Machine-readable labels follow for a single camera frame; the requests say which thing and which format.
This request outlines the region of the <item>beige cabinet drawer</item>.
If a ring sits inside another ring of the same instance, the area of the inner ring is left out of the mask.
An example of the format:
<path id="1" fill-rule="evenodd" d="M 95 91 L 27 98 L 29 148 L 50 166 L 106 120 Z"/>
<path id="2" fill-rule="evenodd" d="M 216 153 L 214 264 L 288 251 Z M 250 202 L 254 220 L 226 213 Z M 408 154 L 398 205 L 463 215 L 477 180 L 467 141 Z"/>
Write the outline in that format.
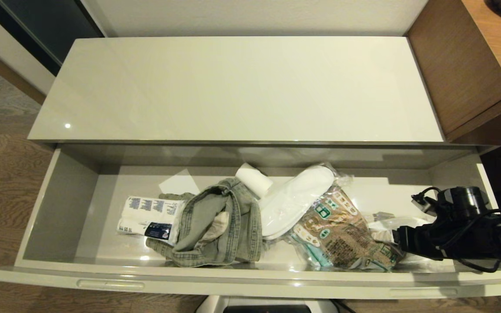
<path id="1" fill-rule="evenodd" d="M 477 273 L 454 262 L 395 272 L 314 270 L 288 243 L 256 263 L 181 269 L 115 230 L 128 196 L 195 192 L 249 163 L 285 183 L 329 162 L 353 178 L 362 211 L 418 216 L 411 194 L 478 186 L 496 200 L 478 153 L 461 146 L 63 144 L 54 152 L 13 266 L 0 281 L 71 289 L 246 297 L 431 299 L 501 296 L 501 265 Z"/>

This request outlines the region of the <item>white paper roll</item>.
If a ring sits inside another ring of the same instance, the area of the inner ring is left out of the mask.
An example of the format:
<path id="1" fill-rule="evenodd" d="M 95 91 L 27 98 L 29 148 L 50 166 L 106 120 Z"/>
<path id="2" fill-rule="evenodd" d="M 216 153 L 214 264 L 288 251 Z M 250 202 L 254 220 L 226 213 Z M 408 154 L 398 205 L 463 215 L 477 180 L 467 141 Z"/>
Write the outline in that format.
<path id="1" fill-rule="evenodd" d="M 240 180 L 258 199 L 265 197 L 273 185 L 270 178 L 248 163 L 244 163 L 236 171 L 235 178 Z"/>

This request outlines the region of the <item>bagged white slippers, brown sticker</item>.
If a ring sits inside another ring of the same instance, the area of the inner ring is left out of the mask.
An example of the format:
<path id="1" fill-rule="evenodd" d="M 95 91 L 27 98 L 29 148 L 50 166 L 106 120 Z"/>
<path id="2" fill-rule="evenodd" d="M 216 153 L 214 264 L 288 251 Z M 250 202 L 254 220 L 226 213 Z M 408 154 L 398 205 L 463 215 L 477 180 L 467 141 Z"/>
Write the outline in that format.
<path id="1" fill-rule="evenodd" d="M 374 240 L 395 244 L 396 236 L 393 231 L 398 230 L 400 226 L 416 228 L 435 222 L 436 217 L 424 213 L 421 216 L 396 216 L 391 213 L 378 212 L 367 213 L 364 219 Z"/>

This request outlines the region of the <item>white and black robot base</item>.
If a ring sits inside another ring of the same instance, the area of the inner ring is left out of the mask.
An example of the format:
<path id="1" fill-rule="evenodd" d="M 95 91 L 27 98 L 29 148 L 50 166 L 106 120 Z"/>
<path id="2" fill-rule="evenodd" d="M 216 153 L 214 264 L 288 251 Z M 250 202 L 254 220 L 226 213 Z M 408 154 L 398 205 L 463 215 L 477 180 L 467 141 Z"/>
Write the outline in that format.
<path id="1" fill-rule="evenodd" d="M 211 295 L 195 313 L 342 313 L 330 300 Z"/>

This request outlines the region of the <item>brown and green snack bag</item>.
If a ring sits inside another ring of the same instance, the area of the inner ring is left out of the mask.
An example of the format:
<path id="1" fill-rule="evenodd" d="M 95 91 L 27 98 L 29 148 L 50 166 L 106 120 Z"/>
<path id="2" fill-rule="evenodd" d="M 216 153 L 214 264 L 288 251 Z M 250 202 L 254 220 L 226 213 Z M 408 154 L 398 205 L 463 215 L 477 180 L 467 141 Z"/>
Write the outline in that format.
<path id="1" fill-rule="evenodd" d="M 403 255 L 372 236 L 368 223 L 338 184 L 332 184 L 289 232 L 316 268 L 391 271 Z"/>

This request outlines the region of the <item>faded denim jeans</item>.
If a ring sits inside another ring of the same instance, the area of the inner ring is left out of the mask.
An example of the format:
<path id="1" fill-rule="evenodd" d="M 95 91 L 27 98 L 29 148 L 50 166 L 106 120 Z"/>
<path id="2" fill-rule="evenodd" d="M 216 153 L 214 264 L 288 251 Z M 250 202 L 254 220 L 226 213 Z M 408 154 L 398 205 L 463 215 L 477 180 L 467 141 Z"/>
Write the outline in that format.
<path id="1" fill-rule="evenodd" d="M 146 239 L 148 248 L 175 265 L 195 268 L 260 260 L 260 209 L 252 192 L 238 178 L 221 180 L 199 194 L 162 193 L 159 199 L 185 202 L 174 245 Z"/>

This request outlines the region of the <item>white tissue pack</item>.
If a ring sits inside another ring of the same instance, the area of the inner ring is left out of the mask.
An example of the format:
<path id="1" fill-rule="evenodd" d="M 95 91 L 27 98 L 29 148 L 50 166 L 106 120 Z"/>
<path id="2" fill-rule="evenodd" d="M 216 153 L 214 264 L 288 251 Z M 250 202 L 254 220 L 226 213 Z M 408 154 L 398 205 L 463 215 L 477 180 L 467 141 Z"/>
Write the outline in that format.
<path id="1" fill-rule="evenodd" d="M 117 231 L 146 236 L 174 246 L 185 205 L 183 200 L 129 196 L 118 220 Z"/>

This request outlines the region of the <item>dark door panel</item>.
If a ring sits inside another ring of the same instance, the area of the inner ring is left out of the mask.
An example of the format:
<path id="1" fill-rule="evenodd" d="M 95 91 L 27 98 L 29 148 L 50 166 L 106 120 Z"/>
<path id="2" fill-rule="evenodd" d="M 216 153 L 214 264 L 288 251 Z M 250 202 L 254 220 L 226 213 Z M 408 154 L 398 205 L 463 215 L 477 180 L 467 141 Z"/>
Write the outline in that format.
<path id="1" fill-rule="evenodd" d="M 78 38 L 105 37 L 82 0 L 0 0 L 0 25 L 55 76 Z"/>

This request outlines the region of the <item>brown wooden side cabinet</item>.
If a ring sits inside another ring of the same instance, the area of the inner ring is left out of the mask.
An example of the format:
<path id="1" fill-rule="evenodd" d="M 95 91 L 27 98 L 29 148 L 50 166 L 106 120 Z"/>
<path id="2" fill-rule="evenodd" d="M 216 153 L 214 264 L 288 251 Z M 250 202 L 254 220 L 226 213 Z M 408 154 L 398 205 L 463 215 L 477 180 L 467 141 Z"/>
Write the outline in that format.
<path id="1" fill-rule="evenodd" d="M 445 140 L 501 145 L 501 15 L 484 0 L 428 0 L 407 37 Z"/>

